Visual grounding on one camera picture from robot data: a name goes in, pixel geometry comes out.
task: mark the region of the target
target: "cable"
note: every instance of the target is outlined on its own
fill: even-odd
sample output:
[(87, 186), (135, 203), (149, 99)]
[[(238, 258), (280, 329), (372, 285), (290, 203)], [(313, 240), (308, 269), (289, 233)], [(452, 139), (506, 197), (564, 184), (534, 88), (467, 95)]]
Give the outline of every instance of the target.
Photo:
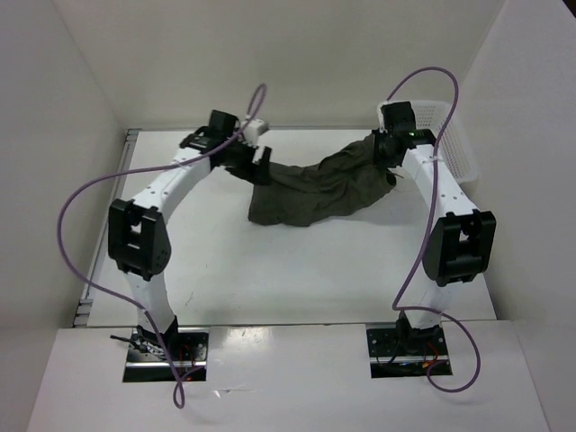
[(132, 299), (126, 295), (120, 294), (119, 292), (110, 290), (108, 288), (105, 288), (105, 287), (99, 285), (98, 283), (91, 281), (86, 276), (84, 276), (74, 266), (74, 264), (70, 260), (70, 257), (68, 256), (66, 249), (64, 248), (64, 239), (63, 239), (63, 232), (62, 232), (63, 231), (62, 230), (62, 224), (63, 224), (64, 216), (66, 215), (66, 211), (68, 210), (68, 207), (70, 206), (70, 204), (83, 191), (85, 191), (90, 186), (93, 186), (93, 185), (96, 185), (96, 184), (101, 183), (103, 181), (110, 180), (112, 178), (116, 178), (116, 177), (120, 177), (120, 176), (128, 176), (131, 174), (152, 173), (152, 172), (157, 172), (157, 171), (167, 171), (167, 170), (171, 170), (171, 169), (176, 169), (176, 168), (181, 167), (182, 165), (190, 165), (190, 164), (193, 164), (194, 162), (198, 162), (202, 159), (209, 158), (210, 156), (212, 156), (212, 155), (218, 153), (219, 151), (225, 149), (229, 144), (231, 144), (234, 140), (236, 140), (238, 138), (238, 136), (244, 132), (244, 129), (256, 118), (258, 112), (260, 111), (260, 108), (262, 107), (262, 103), (266, 99), (266, 90), (267, 90), (266, 84), (261, 84), (256, 88), (255, 92), (252, 94), (252, 98), (250, 99), (250, 104), (248, 105), (247, 122), (244, 124), (243, 127), (240, 127), (238, 130), (236, 130), (236, 132), (234, 132), (234, 134), (231, 137), (229, 137), (226, 141), (224, 141), (218, 147), (213, 148), (210, 151), (207, 151), (206, 153), (204, 153), (203, 155), (200, 155), (199, 157), (193, 157), (192, 159), (188, 159), (182, 163), (178, 163), (178, 164), (174, 164), (174, 165), (163, 165), (163, 166), (152, 166), (152, 167), (148, 167), (148, 168), (129, 169), (126, 171), (121, 171), (120, 173), (102, 175), (100, 177), (97, 177), (94, 180), (91, 180), (91, 181), (81, 185), (79, 188), (77, 188), (67, 198), (66, 202), (64, 202), (64, 205), (62, 206), (62, 209), (60, 210), (60, 213), (58, 215), (58, 222), (57, 222), (58, 249), (60, 251), (60, 254), (62, 255), (62, 258), (64, 259), (64, 263), (70, 269), (70, 271), (78, 279), (80, 279), (82, 282), (84, 282), (85, 284), (88, 284), (88, 286), (93, 286), (98, 291), (109, 294), (109, 295), (116, 297), (120, 300), (124, 300), (125, 302), (128, 302), (128, 303), (132, 304), (133, 306), (136, 306), (138, 309), (140, 309), (144, 312), (144, 315), (146, 316), (146, 318), (150, 322), (150, 325), (154, 329), (154, 333), (156, 334), (156, 337), (157, 337), (158, 343), (160, 344), (160, 347), (166, 353), (166, 361), (168, 362), (168, 365), (170, 366), (170, 371), (172, 372), (172, 375), (174, 376), (174, 379), (176, 381), (174, 392), (172, 394), (172, 400), (173, 400), (174, 404), (176, 405), (176, 407), (179, 409), (183, 408), (185, 405), (185, 392), (184, 392), (184, 386), (183, 386), (183, 379), (185, 379), (185, 377), (189, 376), (189, 374), (192, 374), (193, 372), (198, 370), (198, 367), (196, 367), (196, 368), (193, 367), (189, 372), (185, 373), (181, 377), (180, 374), (178, 373), (178, 371), (176, 370), (176, 366), (174, 365), (172, 358), (170, 357), (169, 351), (167, 349), (167, 345), (166, 345), (164, 339), (162, 338), (162, 335), (158, 329), (158, 326), (156, 325), (156, 322), (154, 321), (154, 319), (152, 318), (150, 313), (146, 310), (144, 305), (142, 305), (140, 302), (135, 301), (134, 299)]
[(420, 246), (420, 251), (418, 252), (418, 256), (416, 257), (416, 260), (414, 261), (412, 268), (409, 270), (408, 275), (406, 276), (406, 280), (402, 284), (402, 287), (398, 291), (398, 294), (396, 295), (396, 298), (394, 299), (394, 302), (392, 303), (392, 309), (394, 311), (424, 311), (424, 312), (435, 313), (436, 315), (440, 315), (441, 317), (448, 318), (454, 324), (456, 324), (460, 329), (462, 329), (464, 334), (470, 340), (470, 343), (472, 344), (472, 348), (474, 349), (474, 353), (476, 355), (476, 370), (474, 371), (474, 375), (472, 376), (472, 379), (469, 382), (467, 382), (465, 385), (463, 385), (462, 387), (458, 387), (455, 389), (447, 389), (444, 387), (440, 387), (438, 384), (436, 384), (432, 380), (431, 375), (430, 375), (433, 368), (435, 368), (436, 366), (441, 365), (443, 363), (446, 363), (447, 360), (439, 360), (439, 361), (433, 363), (431, 366), (429, 366), (426, 370), (426, 376), (428, 378), (428, 381), (430, 382), (430, 384), (432, 384), (432, 386), (435, 389), (440, 390), (441, 392), (446, 392), (446, 393), (458, 393), (458, 392), (463, 392), (464, 390), (467, 390), (470, 387), (472, 387), (472, 385), (478, 379), (478, 375), (480, 375), (480, 370), (482, 367), (482, 361), (480, 358), (480, 350), (478, 349), (478, 345), (476, 345), (476, 341), (474, 340), (473, 336), (470, 334), (468, 329), (464, 326), (464, 324), (461, 321), (448, 315), (445, 312), (442, 312), (441, 310), (432, 309), (432, 308), (429, 308), (426, 306), (399, 306), (398, 305), (400, 303), (402, 296), (404, 295), (404, 293), (408, 289), (410, 282), (412, 282), (412, 278), (414, 277), (414, 274), (418, 270), (420, 263), (422, 262), (422, 258), (424, 257), (424, 252), (426, 251), (426, 246), (428, 244), (428, 239), (430, 237), (430, 233), (432, 232), (432, 224), (434, 223), (434, 213), (436, 210), (436, 202), (437, 202), (437, 197), (438, 197), (438, 159), (437, 159), (437, 155), (438, 155), (438, 150), (440, 148), (440, 141), (442, 140), (442, 137), (444, 136), (444, 132), (446, 131), (446, 127), (448, 126), (448, 123), (452, 119), (454, 112), (456, 110), (456, 106), (458, 104), (458, 96), (460, 94), (460, 89), (458, 87), (458, 81), (456, 80), (456, 77), (454, 76), (454, 74), (452, 72), (450, 72), (447, 69), (444, 69), (443, 67), (429, 66), (429, 67), (423, 67), (423, 68), (417, 69), (414, 72), (412, 72), (411, 74), (407, 75), (404, 79), (402, 79), (400, 81), (400, 83), (398, 85), (396, 85), (396, 87), (391, 91), (390, 95), (386, 99), (386, 101), (389, 101), (390, 99), (392, 99), (393, 96), (396, 94), (396, 92), (398, 92), (398, 90), (400, 90), (401, 87), (404, 86), (404, 84), (408, 80), (413, 78), (415, 75), (418, 75), (422, 72), (428, 72), (428, 71), (436, 71), (436, 72), (441, 72), (445, 75), (448, 75), (448, 77), (452, 80), (452, 84), (454, 85), (454, 99), (452, 101), (452, 107), (450, 108), (450, 111), (449, 111), (448, 115), (446, 116), (446, 120), (444, 121), (444, 124), (442, 125), (442, 128), (440, 129), (440, 132), (438, 133), (438, 136), (436, 137), (436, 143), (434, 144), (434, 153), (433, 153), (433, 155), (434, 155), (434, 158), (433, 158), (434, 180), (433, 180), (433, 184), (432, 184), (432, 201), (430, 203), (430, 213), (428, 214), (426, 230), (424, 231), (424, 238), (422, 240), (422, 245)]

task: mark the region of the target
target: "dark gray cloth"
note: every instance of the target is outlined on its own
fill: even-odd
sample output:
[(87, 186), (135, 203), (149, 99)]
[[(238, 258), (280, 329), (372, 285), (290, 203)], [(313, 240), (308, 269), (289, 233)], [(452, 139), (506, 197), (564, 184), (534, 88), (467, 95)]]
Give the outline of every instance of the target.
[(374, 136), (348, 144), (313, 166), (270, 164), (272, 184), (254, 186), (248, 219), (259, 225), (308, 227), (368, 207), (395, 185), (373, 164)]

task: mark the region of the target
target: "white plastic basket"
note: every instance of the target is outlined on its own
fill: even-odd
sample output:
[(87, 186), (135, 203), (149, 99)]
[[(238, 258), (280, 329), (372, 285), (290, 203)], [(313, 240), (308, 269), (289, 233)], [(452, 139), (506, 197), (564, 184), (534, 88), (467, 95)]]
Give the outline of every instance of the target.
[[(441, 101), (410, 101), (410, 103), (416, 115), (416, 127), (430, 129), (437, 136), (450, 111), (450, 103)], [(378, 104), (379, 114), (382, 105), (383, 103)], [(459, 184), (472, 182), (478, 178), (478, 166), (457, 109), (440, 142), (440, 156)]]

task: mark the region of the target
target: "white table surface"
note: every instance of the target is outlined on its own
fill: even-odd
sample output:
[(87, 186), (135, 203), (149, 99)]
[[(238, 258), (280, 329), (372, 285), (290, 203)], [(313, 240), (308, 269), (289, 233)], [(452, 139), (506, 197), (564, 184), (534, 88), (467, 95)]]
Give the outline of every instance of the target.
[[(128, 329), (63, 329), (28, 430), (547, 431), (512, 324), (467, 327), (482, 370), (459, 394), (440, 393), (424, 377), (371, 379), (363, 325), (212, 328), (207, 381), (185, 385), (181, 410), (171, 382), (122, 383), (126, 347), (109, 335)], [(445, 339), (454, 376), (438, 383), (459, 386), (473, 373), (473, 351), (452, 323)]]
[[(169, 162), (187, 133), (141, 132), (126, 167)], [(273, 161), (303, 166), (318, 163), (367, 133), (272, 130), (259, 144), (274, 149)], [(154, 176), (129, 176), (119, 195), (131, 198)], [(406, 192), (410, 188), (402, 184), (399, 189), (350, 217), (306, 229), (261, 227), (248, 221), (252, 185), (216, 169), (183, 200), (168, 224), (173, 255), (166, 288), (180, 324), (396, 320), (392, 300), (417, 254), (428, 211), (417, 191)], [(103, 242), (93, 278), (129, 294)], [(483, 276), (464, 288), (450, 313), (463, 320), (495, 320)], [(89, 327), (136, 324), (131, 305), (99, 292), (91, 295)]]

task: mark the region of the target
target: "dual-arm robot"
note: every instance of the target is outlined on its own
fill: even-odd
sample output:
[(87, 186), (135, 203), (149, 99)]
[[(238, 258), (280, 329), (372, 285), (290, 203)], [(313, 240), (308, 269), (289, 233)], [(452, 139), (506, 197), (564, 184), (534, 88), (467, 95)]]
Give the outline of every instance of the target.
[[(414, 179), (428, 207), (433, 187), (433, 150), (436, 138), (430, 130), (417, 130), (409, 102), (390, 103), (378, 112), (380, 129), (373, 131), (374, 163), (382, 168), (402, 167)], [(159, 175), (129, 201), (117, 199), (109, 210), (108, 254), (125, 273), (134, 300), (154, 318), (171, 352), (180, 349), (178, 321), (167, 298), (164, 270), (171, 255), (167, 222), (178, 204), (215, 167), (255, 185), (270, 183), (270, 148), (255, 162), (258, 138), (267, 123), (249, 124), (225, 112), (213, 111), (208, 126), (188, 135), (173, 164), (199, 157), (246, 126), (240, 138), (223, 151)], [(438, 199), (436, 220), (423, 262), (411, 290), (419, 290), (418, 306), (445, 311), (464, 283), (486, 270), (496, 221), (489, 211), (479, 211), (464, 195), (446, 163), (437, 161)], [(409, 311), (399, 321), (406, 339), (425, 338), (438, 328), (440, 317), (425, 311)], [(148, 319), (139, 310), (138, 333), (142, 341), (156, 345)]]

